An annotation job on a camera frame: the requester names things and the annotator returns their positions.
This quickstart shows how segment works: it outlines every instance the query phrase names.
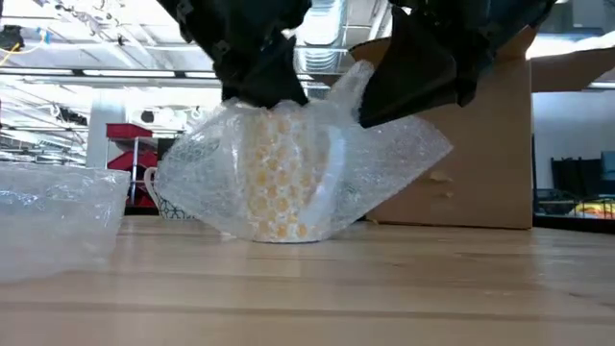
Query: bubble wrap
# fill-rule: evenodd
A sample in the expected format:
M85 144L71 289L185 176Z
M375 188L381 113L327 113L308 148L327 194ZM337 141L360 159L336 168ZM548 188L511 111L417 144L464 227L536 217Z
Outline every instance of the bubble wrap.
M105 263L130 173L0 162L0 283Z
M278 243L329 238L452 149L414 116L361 128L357 108L372 74L370 63L358 62L327 100L304 107L224 103L166 154L158 191L230 235Z

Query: desk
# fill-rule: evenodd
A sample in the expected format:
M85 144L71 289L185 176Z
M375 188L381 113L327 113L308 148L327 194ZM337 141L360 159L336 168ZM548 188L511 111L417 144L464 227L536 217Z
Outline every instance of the desk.
M615 237L359 223L269 245L127 217L108 268L0 285L0 345L607 345Z

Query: wooden tabletop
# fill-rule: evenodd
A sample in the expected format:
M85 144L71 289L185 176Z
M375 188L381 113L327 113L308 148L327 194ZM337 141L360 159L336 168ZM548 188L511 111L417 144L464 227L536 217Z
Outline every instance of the wooden tabletop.
M0 285L0 345L612 345L615 237L356 224L268 245L127 217L107 269Z

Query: mug handle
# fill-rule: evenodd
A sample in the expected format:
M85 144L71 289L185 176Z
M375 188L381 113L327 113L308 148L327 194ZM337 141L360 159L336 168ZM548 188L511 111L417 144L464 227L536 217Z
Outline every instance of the mug handle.
M156 167L147 168L145 170L145 173L143 174L143 180L145 181L145 189L147 189L147 193L149 193L150 197L152 197L156 208L160 210L160 196L158 195L158 193L154 189L154 185L152 184L152 177L157 171L158 169Z
M316 187L307 207L299 213L299 222L309 227L316 226L325 213L331 212L335 187L344 172L346 155L344 136L340 129L333 126L327 129L327 134L330 147L322 180Z

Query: cardboard box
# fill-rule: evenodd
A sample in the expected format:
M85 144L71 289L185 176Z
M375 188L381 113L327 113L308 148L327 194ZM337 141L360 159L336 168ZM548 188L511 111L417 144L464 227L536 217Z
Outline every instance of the cardboard box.
M532 224L532 92L583 90L615 66L615 48L526 60L535 32L504 47L466 108L417 114L433 123L454 151L401 193L375 208L382 223L529 229ZM378 64L388 39L351 53Z

